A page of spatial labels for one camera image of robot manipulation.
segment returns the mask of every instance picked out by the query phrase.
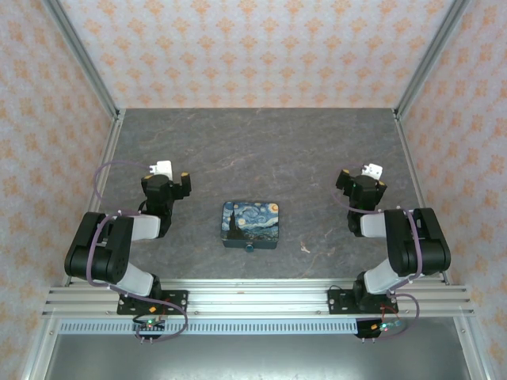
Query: enclosure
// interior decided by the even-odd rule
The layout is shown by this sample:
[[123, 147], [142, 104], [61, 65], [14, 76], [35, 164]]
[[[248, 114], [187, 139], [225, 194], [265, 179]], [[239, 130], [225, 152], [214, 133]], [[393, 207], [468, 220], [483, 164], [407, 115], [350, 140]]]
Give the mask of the enclosure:
[[[503, 378], [507, 5], [23, 0], [0, 15], [3, 373], [370, 378], [395, 357], [386, 378]], [[85, 212], [145, 200], [149, 173], [124, 165], [98, 176], [109, 204], [93, 195], [111, 160], [171, 160], [175, 182], [192, 179], [167, 235], [130, 248], [162, 288], [189, 291], [188, 331], [153, 347], [130, 336], [117, 293], [63, 273]], [[335, 200], [340, 170], [369, 163], [383, 167], [379, 208], [431, 207], [452, 255], [403, 288], [417, 325], [375, 346], [326, 297], [387, 258]], [[228, 201], [276, 203], [277, 248], [225, 248]], [[414, 304], [398, 307], [410, 325]], [[424, 359], [406, 354], [414, 345]]]

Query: orange floral pattern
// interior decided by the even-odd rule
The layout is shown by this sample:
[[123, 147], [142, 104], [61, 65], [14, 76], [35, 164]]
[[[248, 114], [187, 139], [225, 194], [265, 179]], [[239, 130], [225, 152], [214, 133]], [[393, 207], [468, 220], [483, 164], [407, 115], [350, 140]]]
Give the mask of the orange floral pattern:
[[496, 378], [507, 366], [507, 13], [474, 0], [402, 119], [429, 206], [471, 285]]
[[0, 25], [0, 378], [15, 379], [63, 279], [110, 120], [42, 2], [2, 1]]
[[63, 0], [120, 108], [394, 107], [451, 3]]

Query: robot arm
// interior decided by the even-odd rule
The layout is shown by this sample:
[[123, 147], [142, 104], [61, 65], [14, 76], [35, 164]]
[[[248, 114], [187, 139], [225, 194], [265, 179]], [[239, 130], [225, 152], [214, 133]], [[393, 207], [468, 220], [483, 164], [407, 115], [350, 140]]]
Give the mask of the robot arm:
[[377, 267], [361, 272], [351, 291], [329, 290], [331, 314], [379, 314], [382, 304], [391, 303], [387, 292], [400, 287], [417, 272], [416, 244], [421, 248], [424, 276], [449, 268], [451, 254], [431, 208], [411, 211], [417, 229], [414, 240], [409, 220], [400, 209], [375, 212], [387, 186], [380, 181], [382, 167], [365, 165], [361, 175], [352, 177], [342, 170], [337, 188], [349, 198], [349, 229], [357, 237], [385, 238], [388, 258]]
[[[422, 253], [423, 276], [442, 272], [451, 264], [451, 253], [431, 208], [411, 211], [417, 226], [418, 244]], [[366, 291], [385, 295], [417, 271], [415, 241], [403, 210], [386, 210], [382, 214], [364, 215], [361, 233], [369, 238], [386, 238], [388, 258], [364, 274]]]
[[[174, 201], [189, 196], [191, 184], [187, 173], [181, 175], [181, 184], [172, 181], [170, 161], [151, 166], [151, 172], [141, 180], [147, 199], [141, 204], [139, 215], [117, 216], [101, 231], [92, 262], [92, 278], [128, 293], [158, 299], [161, 292], [158, 278], [128, 262], [130, 244], [164, 237], [171, 225]], [[97, 212], [83, 216], [65, 259], [65, 272], [69, 276], [86, 279], [91, 242], [105, 216]]]

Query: aluminum frame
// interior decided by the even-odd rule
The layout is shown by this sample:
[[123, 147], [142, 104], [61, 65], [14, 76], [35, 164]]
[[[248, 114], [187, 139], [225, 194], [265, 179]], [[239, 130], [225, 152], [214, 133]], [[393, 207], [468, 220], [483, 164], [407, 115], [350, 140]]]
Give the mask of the aluminum frame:
[[433, 65], [438, 60], [440, 52], [447, 43], [452, 31], [461, 20], [461, 15], [467, 8], [469, 2], [470, 0], [455, 0], [449, 7], [449, 11], [445, 15], [442, 24], [428, 46], [428, 50], [422, 57], [419, 66], [417, 66], [414, 75], [410, 79], [410, 82], [398, 103], [398, 107], [396, 107], [395, 114], [399, 119], [403, 118], [406, 111], [412, 104], [412, 101], [414, 101], [415, 97], [419, 93], [422, 84], [425, 82], [429, 72], [433, 68]]
[[[352, 289], [354, 279], [163, 279], [162, 289], [188, 290], [191, 318], [336, 318], [329, 314], [327, 291], [332, 285]], [[467, 287], [447, 286], [443, 277], [421, 278], [402, 288], [416, 297], [421, 317], [475, 315]], [[69, 287], [53, 287], [43, 317], [132, 318], [116, 315], [118, 294], [73, 279]], [[415, 304], [398, 300], [400, 317], [413, 317]], [[343, 314], [343, 318], [381, 317], [380, 314]]]
[[95, 90], [102, 107], [104, 107], [104, 110], [111, 117], [116, 116], [118, 114], [118, 108], [116, 107], [107, 87], [102, 81], [101, 75], [93, 64], [92, 59], [88, 55], [85, 45], [76, 33], [74, 26], [72, 26], [71, 20], [67, 16], [67, 12], [65, 12], [62, 3], [60, 0], [43, 0], [43, 3], [46, 5], [46, 9], [52, 15], [56, 25], [63, 35], [64, 40], [67, 42], [70, 50], [74, 53], [75, 58], [78, 60], [79, 65], [90, 81], [90, 84]]
[[[105, 110], [114, 118], [108, 141], [105, 144], [102, 162], [114, 155], [124, 111], [118, 114], [114, 101], [104, 85], [91, 58], [74, 30], [59, 0], [43, 0], [48, 11], [55, 18], [65, 40], [73, 51], [80, 65], [90, 80]], [[395, 110], [398, 133], [410, 167], [419, 204], [424, 206], [421, 187], [406, 146], [405, 136], [399, 119], [404, 115], [418, 90], [436, 62], [438, 54], [459, 21], [469, 0], [455, 0], [444, 18], [438, 33], [433, 38], [421, 64], [412, 77]], [[103, 190], [109, 169], [99, 177], [99, 189]], [[96, 211], [100, 203], [94, 196], [90, 197], [88, 210]], [[185, 288], [192, 293], [189, 301], [191, 318], [291, 318], [329, 319], [327, 312], [326, 291], [331, 285], [344, 289], [352, 287], [354, 279], [299, 279], [299, 280], [163, 280], [164, 288]], [[23, 379], [44, 378], [51, 355], [59, 335], [62, 318], [118, 318], [114, 313], [118, 295], [106, 289], [90, 287], [81, 280], [66, 278], [65, 286], [50, 290], [44, 306], [43, 323], [32, 346], [29, 359], [23, 373]], [[449, 285], [447, 274], [437, 278], [418, 279], [403, 288], [405, 292], [415, 295], [421, 301], [421, 317], [454, 317], [463, 353], [472, 378], [489, 379], [492, 372], [488, 369], [487, 359], [483, 355], [484, 347], [480, 344], [477, 322], [473, 306], [466, 287]], [[404, 312], [400, 317], [412, 317], [414, 305], [401, 300], [398, 306]], [[367, 317], [365, 315], [345, 315], [343, 317]]]

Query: aluminum rail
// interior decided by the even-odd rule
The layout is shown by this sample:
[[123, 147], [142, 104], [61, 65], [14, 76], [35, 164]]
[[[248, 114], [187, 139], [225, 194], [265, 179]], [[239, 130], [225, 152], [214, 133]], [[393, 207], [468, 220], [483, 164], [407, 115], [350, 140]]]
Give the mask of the aluminum rail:
[[[353, 279], [172, 279], [162, 289], [188, 290], [190, 318], [331, 318], [327, 291], [332, 285], [351, 289]], [[465, 286], [445, 285], [441, 277], [422, 278], [400, 292], [413, 295], [421, 317], [471, 317], [474, 308]], [[72, 279], [68, 287], [53, 287], [43, 317], [132, 318], [116, 314], [118, 294]], [[398, 299], [400, 317], [414, 317], [415, 304]], [[378, 317], [379, 314], [344, 314], [339, 317]]]

